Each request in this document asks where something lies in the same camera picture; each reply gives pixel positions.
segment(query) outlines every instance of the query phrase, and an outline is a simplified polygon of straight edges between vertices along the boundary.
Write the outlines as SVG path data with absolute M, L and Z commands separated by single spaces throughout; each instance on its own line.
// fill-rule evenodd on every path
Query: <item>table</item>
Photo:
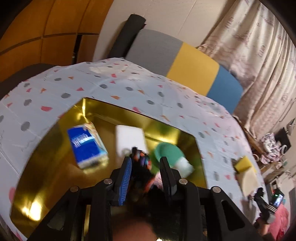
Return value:
M 4 160 L 0 169 L 5 170 L 7 193 L 1 197 L 0 214 L 13 231 L 17 229 L 7 211 L 11 206 L 9 194 L 13 196 L 40 140 L 83 97 L 141 113 L 192 134 L 201 154 L 207 187 L 220 186 L 247 217 L 250 215 L 232 160 L 248 156 L 257 170 L 259 185 L 265 185 L 236 120 L 223 106 L 186 86 L 113 58 L 55 66 L 20 83 L 0 101 L 0 158 Z M 258 216 L 256 207 L 253 211 L 256 213 L 252 215 Z

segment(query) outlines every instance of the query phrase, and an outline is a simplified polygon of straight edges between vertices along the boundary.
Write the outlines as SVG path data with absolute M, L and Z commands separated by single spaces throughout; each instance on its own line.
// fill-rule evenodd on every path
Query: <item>orange wooden panel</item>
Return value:
M 76 33 L 88 2 L 89 0 L 56 0 L 48 17 L 45 35 Z
M 43 39 L 41 62 L 55 65 L 70 65 L 76 41 L 76 35 L 62 35 Z
M 54 0 L 33 0 L 12 21 L 0 39 L 0 52 L 23 41 L 41 37 Z
M 82 36 L 77 56 L 77 63 L 86 61 L 92 62 L 98 38 L 98 35 Z
M 0 82 L 31 64 L 40 63 L 40 50 L 41 40 L 39 39 L 0 55 Z
M 99 34 L 112 3 L 113 0 L 90 0 L 78 32 Z

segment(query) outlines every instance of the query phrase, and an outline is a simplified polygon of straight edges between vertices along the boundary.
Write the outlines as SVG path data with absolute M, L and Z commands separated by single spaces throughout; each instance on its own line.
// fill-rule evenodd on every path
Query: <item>yellow sponge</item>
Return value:
M 242 157 L 234 166 L 238 173 L 244 172 L 250 167 L 253 169 L 254 173 L 257 173 L 256 168 L 247 156 Z

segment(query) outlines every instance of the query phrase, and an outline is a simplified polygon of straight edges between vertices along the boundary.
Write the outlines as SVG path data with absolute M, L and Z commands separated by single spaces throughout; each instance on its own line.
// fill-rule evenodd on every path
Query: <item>blue gripper pad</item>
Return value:
M 124 201 L 126 200 L 126 194 L 128 191 L 128 184 L 131 177 L 131 169 L 132 169 L 132 161 L 131 158 L 125 159 L 121 168 L 124 168 L 124 174 L 122 176 L 122 181 L 119 187 L 119 197 L 118 197 L 118 204 L 122 206 Z

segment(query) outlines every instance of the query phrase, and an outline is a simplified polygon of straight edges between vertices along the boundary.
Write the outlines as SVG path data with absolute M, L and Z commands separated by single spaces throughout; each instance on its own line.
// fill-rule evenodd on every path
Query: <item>beige curtain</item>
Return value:
M 255 138 L 269 132 L 294 98 L 296 49 L 258 0 L 237 0 L 199 50 L 244 88 L 234 112 Z

